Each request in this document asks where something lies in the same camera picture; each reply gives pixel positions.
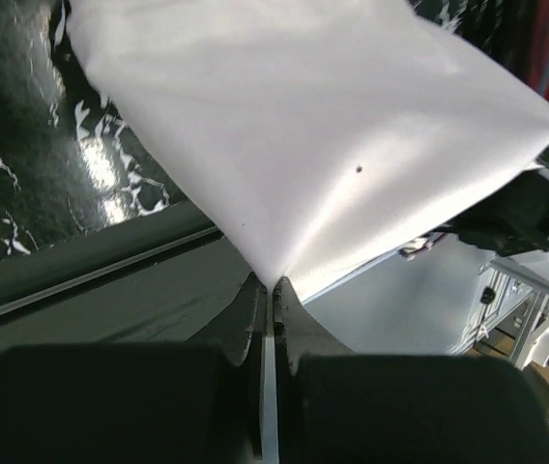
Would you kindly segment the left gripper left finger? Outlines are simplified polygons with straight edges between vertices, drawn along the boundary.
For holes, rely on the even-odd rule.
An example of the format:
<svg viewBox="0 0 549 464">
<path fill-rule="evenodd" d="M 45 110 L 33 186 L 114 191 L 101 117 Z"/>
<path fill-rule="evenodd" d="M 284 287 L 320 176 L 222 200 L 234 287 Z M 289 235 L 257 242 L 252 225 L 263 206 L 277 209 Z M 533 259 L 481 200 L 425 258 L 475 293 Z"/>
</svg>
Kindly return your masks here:
<svg viewBox="0 0 549 464">
<path fill-rule="evenodd" d="M 184 459 L 260 459 L 267 290 L 250 274 L 233 301 L 183 345 Z"/>
</svg>

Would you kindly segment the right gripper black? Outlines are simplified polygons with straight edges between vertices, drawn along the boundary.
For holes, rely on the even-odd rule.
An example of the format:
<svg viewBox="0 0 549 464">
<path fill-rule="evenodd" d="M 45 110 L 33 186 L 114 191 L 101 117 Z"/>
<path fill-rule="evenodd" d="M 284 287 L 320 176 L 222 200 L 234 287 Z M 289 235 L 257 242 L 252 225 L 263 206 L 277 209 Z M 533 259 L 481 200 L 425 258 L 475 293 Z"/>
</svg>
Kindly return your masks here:
<svg viewBox="0 0 549 464">
<path fill-rule="evenodd" d="M 537 161 L 549 169 L 549 147 Z M 503 188 L 448 222 L 448 233 L 468 245 L 513 256 L 549 251 L 549 180 L 536 171 Z"/>
</svg>

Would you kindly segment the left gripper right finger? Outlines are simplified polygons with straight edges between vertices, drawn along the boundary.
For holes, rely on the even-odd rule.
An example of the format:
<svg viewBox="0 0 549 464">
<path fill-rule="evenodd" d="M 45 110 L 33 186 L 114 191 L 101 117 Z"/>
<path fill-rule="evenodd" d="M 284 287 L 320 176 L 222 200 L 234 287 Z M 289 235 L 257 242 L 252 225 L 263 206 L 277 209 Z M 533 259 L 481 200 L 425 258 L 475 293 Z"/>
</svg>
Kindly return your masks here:
<svg viewBox="0 0 549 464">
<path fill-rule="evenodd" d="M 291 281 L 283 277 L 273 291 L 279 461 L 298 463 L 302 441 L 302 401 L 296 374 L 304 356 L 354 353 L 306 311 Z"/>
</svg>

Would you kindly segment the white t shirt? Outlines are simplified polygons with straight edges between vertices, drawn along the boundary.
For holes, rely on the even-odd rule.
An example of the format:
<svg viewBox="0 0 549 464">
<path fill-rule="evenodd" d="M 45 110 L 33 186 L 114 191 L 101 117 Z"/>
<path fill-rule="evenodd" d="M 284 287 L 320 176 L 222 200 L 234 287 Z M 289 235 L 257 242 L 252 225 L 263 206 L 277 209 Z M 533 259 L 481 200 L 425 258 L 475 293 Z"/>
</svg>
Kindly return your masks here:
<svg viewBox="0 0 549 464">
<path fill-rule="evenodd" d="M 549 146 L 549 102 L 406 1 L 74 1 L 67 32 L 172 181 L 302 298 Z"/>
</svg>

